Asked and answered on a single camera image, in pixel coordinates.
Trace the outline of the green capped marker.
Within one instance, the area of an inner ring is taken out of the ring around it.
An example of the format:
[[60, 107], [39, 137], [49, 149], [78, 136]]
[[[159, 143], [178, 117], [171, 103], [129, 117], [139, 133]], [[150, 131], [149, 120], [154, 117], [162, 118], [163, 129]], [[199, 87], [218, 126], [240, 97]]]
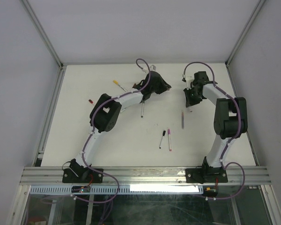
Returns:
[[141, 118], [144, 117], [144, 106], [145, 106], [145, 101], [142, 101], [142, 103], [141, 103]]

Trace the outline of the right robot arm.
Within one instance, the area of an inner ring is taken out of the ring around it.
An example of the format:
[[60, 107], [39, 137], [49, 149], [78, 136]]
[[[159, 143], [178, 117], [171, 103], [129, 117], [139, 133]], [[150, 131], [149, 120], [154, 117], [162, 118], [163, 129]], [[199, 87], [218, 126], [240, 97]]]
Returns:
[[234, 141], [247, 132], [247, 105], [244, 97], [232, 97], [209, 80], [205, 71], [194, 74], [184, 89], [187, 108], [208, 99], [215, 105], [214, 143], [202, 165], [185, 170], [187, 183], [227, 183], [225, 158]]

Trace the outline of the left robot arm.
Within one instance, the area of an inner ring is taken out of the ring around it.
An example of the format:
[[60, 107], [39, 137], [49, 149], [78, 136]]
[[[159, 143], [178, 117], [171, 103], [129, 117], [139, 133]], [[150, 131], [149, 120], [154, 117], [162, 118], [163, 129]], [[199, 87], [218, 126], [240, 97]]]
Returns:
[[102, 183], [104, 176], [111, 177], [103, 169], [92, 167], [92, 161], [105, 134], [115, 127], [121, 110], [148, 100], [153, 93], [162, 94], [170, 89], [159, 73], [150, 71], [144, 80], [119, 96], [102, 94], [89, 116], [90, 134], [82, 151], [63, 169], [62, 182], [94, 184]]

